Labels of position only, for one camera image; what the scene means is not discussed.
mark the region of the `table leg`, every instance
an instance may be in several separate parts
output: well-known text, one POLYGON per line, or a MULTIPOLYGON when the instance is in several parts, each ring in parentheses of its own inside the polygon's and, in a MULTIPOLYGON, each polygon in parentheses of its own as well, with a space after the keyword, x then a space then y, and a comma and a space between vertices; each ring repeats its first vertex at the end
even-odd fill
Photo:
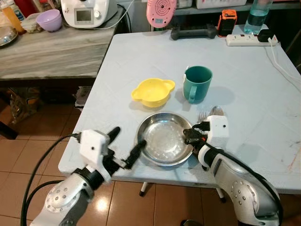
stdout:
POLYGON ((141 190, 140 190, 140 192, 139 192, 139 195, 140 195, 141 197, 144 196, 144 194, 145 194, 145 189, 146 189, 147 185, 148 185, 147 182, 144 182, 144 183, 143 183, 142 188, 141 188, 141 190))
POLYGON ((222 192, 222 190, 220 188, 217 188, 216 191, 218 193, 218 196, 221 199, 221 202, 225 203, 226 202, 226 198, 225 198, 224 193, 222 192))
POLYGON ((18 133, 0 121, 0 135, 14 140, 18 136, 18 133))

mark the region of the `purple bowl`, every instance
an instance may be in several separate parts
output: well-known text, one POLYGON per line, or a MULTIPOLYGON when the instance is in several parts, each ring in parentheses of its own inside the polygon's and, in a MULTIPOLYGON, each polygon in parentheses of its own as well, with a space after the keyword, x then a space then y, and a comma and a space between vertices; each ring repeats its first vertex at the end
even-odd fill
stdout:
POLYGON ((55 31, 59 30, 61 28, 61 26, 62 26, 62 17, 59 17, 59 18, 57 18, 55 20, 52 20, 52 21, 50 21, 50 22, 48 22, 46 24, 43 24, 43 23, 40 24, 39 22, 37 22, 37 23, 44 30, 49 31, 49 32, 55 32, 55 31))
POLYGON ((47 21, 47 22, 44 22, 44 23, 38 23, 38 24, 50 24, 50 23, 53 23, 54 21, 57 21, 57 20, 60 20, 60 19, 62 19, 61 15, 59 15, 58 17, 56 17, 53 20, 50 20, 50 21, 47 21))
POLYGON ((51 9, 51 10, 48 10, 48 11, 38 15, 38 17, 36 18, 36 22, 38 24, 48 23, 48 22, 51 22, 52 20, 56 19, 59 16, 61 16, 61 13, 59 10, 51 9))

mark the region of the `yellow bowl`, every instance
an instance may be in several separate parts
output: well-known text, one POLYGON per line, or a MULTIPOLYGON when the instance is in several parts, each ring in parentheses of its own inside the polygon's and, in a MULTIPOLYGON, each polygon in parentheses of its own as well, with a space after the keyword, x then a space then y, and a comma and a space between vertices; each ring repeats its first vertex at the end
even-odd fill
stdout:
POLYGON ((175 83, 171 80, 147 79, 133 90, 132 99, 141 101, 147 107, 160 107, 167 102, 174 86, 175 83))

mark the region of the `orange device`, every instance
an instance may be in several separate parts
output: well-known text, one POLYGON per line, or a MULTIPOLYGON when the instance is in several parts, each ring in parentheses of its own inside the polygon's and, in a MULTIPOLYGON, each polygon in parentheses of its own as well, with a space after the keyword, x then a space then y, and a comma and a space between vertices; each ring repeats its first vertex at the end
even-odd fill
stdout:
POLYGON ((225 9, 220 15, 220 19, 217 25, 217 35, 219 37, 226 37, 228 34, 232 34, 234 25, 237 21, 236 11, 233 9, 225 9))

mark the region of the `pink kitchen scale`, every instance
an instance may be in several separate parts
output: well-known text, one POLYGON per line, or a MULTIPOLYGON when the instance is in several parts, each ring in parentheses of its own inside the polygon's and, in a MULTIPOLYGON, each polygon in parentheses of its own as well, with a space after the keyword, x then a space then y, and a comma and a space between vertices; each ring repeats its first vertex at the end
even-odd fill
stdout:
POLYGON ((165 27, 171 21, 176 6, 176 0, 148 0, 146 18, 155 28, 165 27))

